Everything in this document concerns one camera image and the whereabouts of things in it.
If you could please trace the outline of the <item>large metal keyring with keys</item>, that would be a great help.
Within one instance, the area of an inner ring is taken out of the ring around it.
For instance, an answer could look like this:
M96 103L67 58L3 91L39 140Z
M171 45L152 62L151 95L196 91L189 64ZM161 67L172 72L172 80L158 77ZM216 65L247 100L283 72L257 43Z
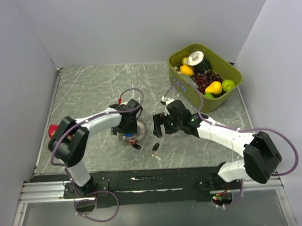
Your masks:
M130 137L124 136L123 133L122 134L118 133L117 137L118 137L119 141L122 141L126 144L130 144L130 143L128 143L129 140L138 140L138 142L140 142L145 137L146 131L147 131L147 128L146 128L145 123L141 120L138 120L136 133L132 134L132 136L130 136Z

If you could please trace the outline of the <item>red key tag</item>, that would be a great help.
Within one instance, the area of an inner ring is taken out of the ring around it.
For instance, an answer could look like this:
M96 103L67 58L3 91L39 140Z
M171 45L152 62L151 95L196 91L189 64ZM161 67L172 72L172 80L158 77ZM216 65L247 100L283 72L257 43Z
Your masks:
M135 144L135 143L137 143L137 142L138 142L138 140L137 140L137 139L134 139L134 140L129 140L129 141L128 141L128 143L130 143L130 144L132 144L132 145L133 145L133 144Z

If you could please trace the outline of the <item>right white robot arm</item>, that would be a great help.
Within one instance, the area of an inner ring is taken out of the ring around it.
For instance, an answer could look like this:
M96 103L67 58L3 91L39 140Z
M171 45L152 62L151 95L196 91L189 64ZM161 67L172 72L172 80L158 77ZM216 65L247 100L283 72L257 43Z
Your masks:
M180 100L163 97L164 112L153 116L153 134L183 131L200 139L216 142L241 156L233 162L222 163L212 178L218 189L224 189L234 180L250 178L265 184L282 161L277 147L265 132L251 133L232 130L205 114L191 113Z

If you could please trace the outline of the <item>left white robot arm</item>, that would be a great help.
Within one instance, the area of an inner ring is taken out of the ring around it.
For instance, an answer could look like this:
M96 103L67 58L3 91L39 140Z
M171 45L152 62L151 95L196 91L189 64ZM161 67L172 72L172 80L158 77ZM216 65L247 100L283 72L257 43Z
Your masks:
M48 149L51 163L62 166L69 175L75 192L89 196L95 189L93 178L82 160L88 139L104 130L110 130L129 145L136 145L145 135L145 125L138 118L142 106L131 99L113 104L104 111L86 118L65 117L54 133L50 134Z

